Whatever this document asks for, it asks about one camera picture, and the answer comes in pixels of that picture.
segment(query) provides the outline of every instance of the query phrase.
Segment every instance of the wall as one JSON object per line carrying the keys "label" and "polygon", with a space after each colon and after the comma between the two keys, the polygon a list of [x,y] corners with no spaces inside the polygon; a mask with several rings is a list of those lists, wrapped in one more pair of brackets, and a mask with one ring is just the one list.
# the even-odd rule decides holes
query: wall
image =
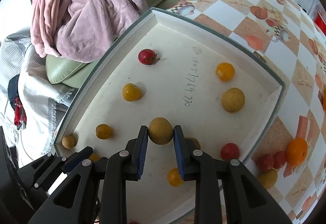
{"label": "wall", "polygon": [[29,28],[32,20],[30,0],[0,1],[0,41],[7,35]]}

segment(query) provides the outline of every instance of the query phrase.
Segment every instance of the tray rim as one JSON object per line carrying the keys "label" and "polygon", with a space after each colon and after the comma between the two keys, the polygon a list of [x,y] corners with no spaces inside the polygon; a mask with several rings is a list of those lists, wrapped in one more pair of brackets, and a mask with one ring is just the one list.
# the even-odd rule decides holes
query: tray rim
{"label": "tray rim", "polygon": [[[260,58],[258,58],[257,56],[254,55],[254,53],[250,52],[248,49],[246,49],[243,45],[239,44],[238,42],[236,42],[235,40],[211,29],[210,27],[203,25],[201,23],[198,23],[190,18],[184,17],[182,15],[178,15],[175,13],[172,13],[170,11],[167,10],[163,10],[163,9],[159,9],[159,8],[150,8],[149,10],[147,10],[145,13],[143,13],[139,19],[137,21],[135,21],[131,26],[129,26],[127,28],[127,30],[121,35],[119,36],[115,42],[112,44],[112,46],[108,49],[108,51],[104,54],[104,56],[98,61],[98,63],[95,65],[95,67],[93,68],[93,70],[90,72],[90,74],[88,75],[88,77],[86,78],[86,80],[84,81],[84,83],[82,84],[82,86],[80,87],[80,89],[78,90],[75,98],[73,99],[73,101],[71,102],[70,107],[68,108],[66,114],[64,115],[62,122],[60,124],[60,127],[58,129],[58,133],[54,139],[53,142],[53,147],[55,149],[56,154],[59,156],[60,155],[60,151],[57,147],[57,140],[59,135],[62,132],[62,127],[63,127],[63,123],[67,122],[67,118],[71,112],[72,107],[74,106],[75,102],[77,101],[77,99],[79,98],[81,92],[83,91],[83,89],[85,88],[85,86],[87,85],[87,83],[89,82],[89,80],[91,79],[91,77],[93,76],[93,74],[95,73],[95,71],[97,71],[97,69],[99,68],[99,66],[103,63],[103,61],[106,59],[106,57],[111,53],[111,51],[126,37],[126,35],[128,33],[130,33],[130,31],[135,28],[141,21],[143,21],[147,16],[154,14],[155,12],[159,12],[159,13],[164,13],[170,16],[173,16],[175,18],[181,19],[183,21],[186,21],[192,25],[195,25],[219,38],[221,38],[222,40],[228,42],[229,44],[232,44],[234,47],[238,48],[240,51],[242,51],[243,53],[245,53],[246,55],[248,55],[251,59],[253,59],[256,63],[258,63],[264,70],[266,70],[274,79],[275,81],[281,86],[281,91],[280,94],[278,96],[278,100],[275,104],[275,107],[271,113],[270,118],[268,119],[268,122],[265,126],[265,128],[263,129],[262,133],[260,134],[259,138],[256,140],[254,146],[252,147],[252,149],[249,151],[249,153],[246,155],[246,157],[243,159],[242,163],[245,164],[253,155],[253,153],[255,152],[255,150],[258,148],[258,145],[260,144],[260,142],[262,141],[263,137],[265,136],[266,132],[268,131],[268,129],[270,128],[271,124],[273,123],[276,114],[278,112],[278,109],[280,107],[280,103],[281,100],[284,96],[284,92],[285,92],[285,83],[284,81]],[[181,217],[175,219],[174,221],[172,221],[170,224],[176,224],[178,223],[180,220],[182,220],[183,218],[185,218],[187,215],[190,215],[192,212],[194,211],[194,208],[189,210],[187,213],[185,213],[184,215],[182,215]]]}

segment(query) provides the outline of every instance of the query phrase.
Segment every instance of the white tray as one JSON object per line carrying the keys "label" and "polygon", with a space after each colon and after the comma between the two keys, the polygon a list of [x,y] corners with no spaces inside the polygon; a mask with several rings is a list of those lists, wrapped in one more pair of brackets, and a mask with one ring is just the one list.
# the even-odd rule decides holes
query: white tray
{"label": "white tray", "polygon": [[[156,65],[139,63],[138,53],[146,48],[159,54]],[[215,73],[221,62],[234,65],[230,82],[220,81]],[[127,83],[141,88],[140,100],[122,98]],[[236,114],[226,112],[220,101],[232,87],[246,96],[244,108]],[[220,158],[224,144],[236,143],[245,162],[273,121],[283,87],[262,60],[233,40],[152,8],[115,41],[89,75],[64,117],[55,148],[59,155],[69,156],[91,146],[100,156],[110,157],[137,137],[141,125],[161,116],[172,126],[181,125],[184,135],[198,139],[213,158]],[[113,138],[96,137],[95,128],[102,123],[113,128]],[[78,138],[72,150],[61,144],[62,136],[70,133]],[[174,188],[166,179],[175,167],[173,141],[159,146],[149,140],[141,180],[127,182],[128,222],[170,223],[194,208],[195,183]]]}

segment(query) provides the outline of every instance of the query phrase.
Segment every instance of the red cherry tomato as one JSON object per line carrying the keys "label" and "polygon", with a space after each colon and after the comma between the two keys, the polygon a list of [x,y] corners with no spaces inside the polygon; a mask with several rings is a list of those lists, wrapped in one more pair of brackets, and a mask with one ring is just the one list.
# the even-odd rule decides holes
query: red cherry tomato
{"label": "red cherry tomato", "polygon": [[272,154],[265,154],[256,161],[256,164],[262,173],[268,172],[274,166],[274,157]]}
{"label": "red cherry tomato", "polygon": [[274,154],[274,169],[281,169],[286,162],[286,152],[279,151]]}
{"label": "red cherry tomato", "polygon": [[237,159],[240,156],[240,150],[234,143],[225,144],[221,149],[221,158],[224,161]]}
{"label": "red cherry tomato", "polygon": [[157,54],[151,49],[144,49],[139,52],[138,60],[141,64],[152,65],[155,64],[159,58],[156,58]]}

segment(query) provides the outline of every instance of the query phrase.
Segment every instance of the checkered tablecloth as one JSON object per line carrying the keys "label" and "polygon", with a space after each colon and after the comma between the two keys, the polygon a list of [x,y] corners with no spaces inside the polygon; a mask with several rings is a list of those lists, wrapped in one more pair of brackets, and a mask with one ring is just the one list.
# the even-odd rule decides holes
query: checkered tablecloth
{"label": "checkered tablecloth", "polygon": [[[182,0],[169,10],[258,52],[285,82],[278,115],[246,166],[257,174],[257,157],[305,138],[306,161],[297,168],[286,164],[269,189],[293,223],[303,223],[325,189],[325,35],[293,0]],[[180,223],[193,223],[193,215]]]}

